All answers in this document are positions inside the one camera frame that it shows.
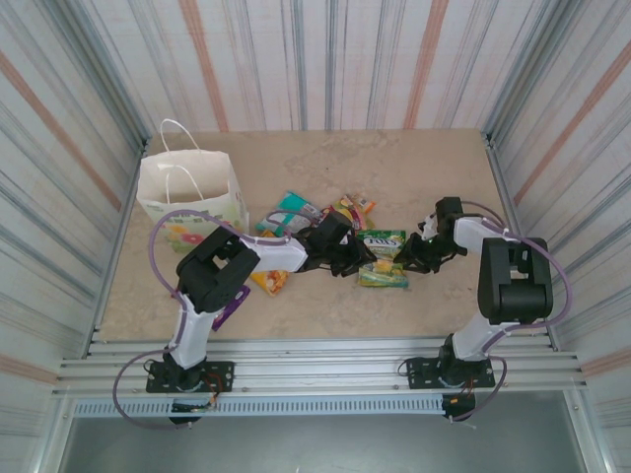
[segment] orange package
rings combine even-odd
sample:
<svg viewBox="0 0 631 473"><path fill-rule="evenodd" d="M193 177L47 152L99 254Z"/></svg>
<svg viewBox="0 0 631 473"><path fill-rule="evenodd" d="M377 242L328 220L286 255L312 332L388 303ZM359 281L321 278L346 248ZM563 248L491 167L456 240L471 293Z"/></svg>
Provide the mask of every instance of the orange package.
<svg viewBox="0 0 631 473"><path fill-rule="evenodd" d="M275 237L275 234L266 230L261 234L262 237ZM288 271L263 271L261 273L252 273L249 275L252 280L258 284L263 290L274 297L285 286L289 278Z"/></svg>
<svg viewBox="0 0 631 473"><path fill-rule="evenodd" d="M373 221L366 217L366 214L373 210L375 202L362 198L358 195L349 196L344 194L341 199L322 210L322 213L336 211L345 216L353 224L353 230L371 230L375 227Z"/></svg>

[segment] green snack bag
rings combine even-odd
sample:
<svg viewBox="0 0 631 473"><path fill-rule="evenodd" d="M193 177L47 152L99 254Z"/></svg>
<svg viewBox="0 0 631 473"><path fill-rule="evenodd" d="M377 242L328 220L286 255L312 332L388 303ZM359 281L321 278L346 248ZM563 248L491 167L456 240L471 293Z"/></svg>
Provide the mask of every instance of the green snack bag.
<svg viewBox="0 0 631 473"><path fill-rule="evenodd" d="M310 215L315 219L319 219L322 216L320 210L310 204L307 199L304 199L295 192L286 192L283 199L276 206L276 209L295 210L306 215ZM298 230L304 229L311 225L311 222L308 219L306 219L305 217L301 217L300 215L283 214L282 212L279 212L273 217L278 222L282 222L283 224L285 224L292 233L296 233ZM271 222L268 222L267 220L263 220L256 224L256 229L261 232L265 230L270 230L271 232L274 232L277 237L283 235L282 228L275 224L272 224Z"/></svg>
<svg viewBox="0 0 631 473"><path fill-rule="evenodd" d="M377 261L359 269L359 284L369 288L407 288L403 265L392 260L405 243L404 230L364 230L357 232Z"/></svg>

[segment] gray floor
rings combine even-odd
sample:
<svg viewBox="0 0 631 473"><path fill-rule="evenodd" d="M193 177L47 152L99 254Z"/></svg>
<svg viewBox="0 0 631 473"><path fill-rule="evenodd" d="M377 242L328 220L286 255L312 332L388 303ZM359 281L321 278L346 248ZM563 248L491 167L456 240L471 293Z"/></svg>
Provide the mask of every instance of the gray floor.
<svg viewBox="0 0 631 473"><path fill-rule="evenodd" d="M561 393L501 394L470 424L476 429L438 416L218 418L170 433L80 419L61 471L585 471Z"/></svg>

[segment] metal rail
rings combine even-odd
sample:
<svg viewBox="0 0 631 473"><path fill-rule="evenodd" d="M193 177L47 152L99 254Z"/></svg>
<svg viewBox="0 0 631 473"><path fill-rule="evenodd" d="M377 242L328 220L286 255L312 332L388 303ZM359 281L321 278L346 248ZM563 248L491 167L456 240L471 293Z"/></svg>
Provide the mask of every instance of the metal rail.
<svg viewBox="0 0 631 473"><path fill-rule="evenodd" d="M305 396L410 393L405 376L397 374L411 357L435 357L442 337L362 340L218 340L208 344L208 358L237 363L232 393L225 396ZM95 342L85 360L64 361L53 397L103 398L120 367L142 352L164 347L161 342ZM514 335L495 350L506 358L509 373L503 389L540 391L581 389L585 380L574 353L555 352L545 332ZM498 372L500 365L493 365ZM121 398L167 397L145 391L141 364L125 373ZM414 392L450 393L454 389Z"/></svg>

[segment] bag handle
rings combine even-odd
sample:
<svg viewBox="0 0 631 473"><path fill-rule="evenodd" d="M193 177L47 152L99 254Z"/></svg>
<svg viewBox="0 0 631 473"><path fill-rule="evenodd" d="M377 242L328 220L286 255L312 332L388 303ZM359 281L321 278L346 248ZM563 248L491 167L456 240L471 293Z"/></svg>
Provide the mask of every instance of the bag handle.
<svg viewBox="0 0 631 473"><path fill-rule="evenodd" d="M172 123L173 125L177 125L179 128L181 128L184 131L184 133L188 135L188 138L190 138L190 141L193 142L193 145L195 145L195 148L197 148L197 151L199 151L199 154L201 155L201 150L199 149L197 142L193 139L193 137L190 135L188 130L184 128L184 125L182 125L178 121L171 120L170 118L165 118L164 120L162 120L162 123L160 123L160 137L162 138L162 144L165 145L165 150L167 150L167 153L171 152L171 150L167 146L167 141L165 141L164 127L165 127L165 123L167 122Z"/></svg>
<svg viewBox="0 0 631 473"><path fill-rule="evenodd" d="M190 180L192 181L193 185L195 186L195 190L199 194L199 199L200 200L206 200L206 199L204 199L204 196L201 195L201 190L199 190L199 186L197 185L197 182L195 182L195 179L193 179L192 174L190 172L188 172L188 169L185 168L184 166L174 165L174 166L171 166L171 169L169 169L169 172L167 172L167 179L166 179L167 204L171 204L171 195L169 195L169 176L171 175L171 171L174 170L175 168L180 168L181 170L183 170L184 172L186 172L188 174L188 177L190 177Z"/></svg>

